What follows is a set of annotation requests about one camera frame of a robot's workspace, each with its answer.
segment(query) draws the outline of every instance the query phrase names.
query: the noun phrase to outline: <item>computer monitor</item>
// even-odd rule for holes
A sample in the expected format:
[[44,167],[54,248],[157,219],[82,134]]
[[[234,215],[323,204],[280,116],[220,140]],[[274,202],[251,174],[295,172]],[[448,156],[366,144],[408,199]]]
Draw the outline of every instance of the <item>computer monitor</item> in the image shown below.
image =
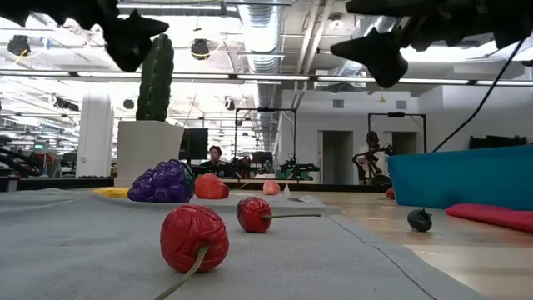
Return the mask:
[[185,129],[179,159],[207,159],[208,137],[206,128]]
[[271,163],[274,160],[272,152],[254,152],[252,153],[252,163]]

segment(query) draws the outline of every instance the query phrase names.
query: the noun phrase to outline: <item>man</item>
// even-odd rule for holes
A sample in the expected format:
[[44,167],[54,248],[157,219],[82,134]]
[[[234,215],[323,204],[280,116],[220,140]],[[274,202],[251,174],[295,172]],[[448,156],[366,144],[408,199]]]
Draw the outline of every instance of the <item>man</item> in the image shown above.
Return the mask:
[[[367,153],[371,150],[378,149],[380,147],[380,139],[377,136],[377,133],[375,132],[369,132],[366,135],[366,143],[361,149],[359,150],[359,153]],[[381,170],[381,174],[388,176],[388,171],[386,169],[386,154],[382,151],[374,153],[374,156],[377,158],[377,162],[375,162],[376,167],[378,167]],[[362,167],[362,169],[365,171],[365,177],[368,178],[371,175],[374,177],[376,175],[375,168],[372,168],[372,174],[370,174],[369,165],[371,162],[369,162],[364,156],[360,156],[357,158],[357,164]]]
[[200,166],[206,167],[209,170],[209,172],[214,173],[220,178],[223,178],[226,175],[229,175],[226,163],[220,160],[221,155],[222,155],[222,150],[220,149],[220,147],[211,146],[209,148],[210,160],[208,162],[202,162]]

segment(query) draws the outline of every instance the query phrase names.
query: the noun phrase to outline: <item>black ball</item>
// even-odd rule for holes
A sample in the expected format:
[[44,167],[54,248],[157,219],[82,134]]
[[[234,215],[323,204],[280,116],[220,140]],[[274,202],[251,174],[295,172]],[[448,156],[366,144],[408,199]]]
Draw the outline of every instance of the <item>black ball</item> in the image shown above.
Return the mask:
[[414,211],[409,212],[407,215],[407,222],[411,228],[421,233],[429,231],[433,226],[431,214],[427,213],[424,208],[415,209]]

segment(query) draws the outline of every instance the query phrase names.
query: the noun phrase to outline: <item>white wall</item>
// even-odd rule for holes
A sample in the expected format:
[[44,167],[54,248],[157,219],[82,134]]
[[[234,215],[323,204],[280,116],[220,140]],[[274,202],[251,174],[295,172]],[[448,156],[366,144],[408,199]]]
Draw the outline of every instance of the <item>white wall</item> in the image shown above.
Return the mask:
[[[419,132],[421,127],[412,119],[378,117],[374,119],[372,130],[378,135],[384,131],[390,132]],[[296,155],[300,163],[314,163],[318,166],[318,131],[349,131],[353,132],[353,153],[359,153],[359,149],[366,144],[366,134],[368,133],[367,115],[319,115],[298,113],[296,120]],[[288,159],[288,153],[293,153],[292,145],[284,144],[279,152],[279,162],[283,163]],[[359,175],[356,166],[353,165],[353,184],[358,184]]]
[[[516,80],[530,80],[527,74]],[[428,151],[459,127],[477,108],[488,87],[437,87],[419,97],[427,114]],[[496,87],[477,116],[440,151],[465,150],[470,136],[520,135],[533,142],[533,94],[527,87]]]

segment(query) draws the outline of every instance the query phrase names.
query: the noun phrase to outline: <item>red cushion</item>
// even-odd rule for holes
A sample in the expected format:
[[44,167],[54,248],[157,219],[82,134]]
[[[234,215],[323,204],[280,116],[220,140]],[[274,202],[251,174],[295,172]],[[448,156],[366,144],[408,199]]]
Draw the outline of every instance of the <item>red cushion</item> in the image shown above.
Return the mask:
[[492,205],[456,204],[447,208],[446,213],[454,217],[533,233],[533,211],[515,211]]

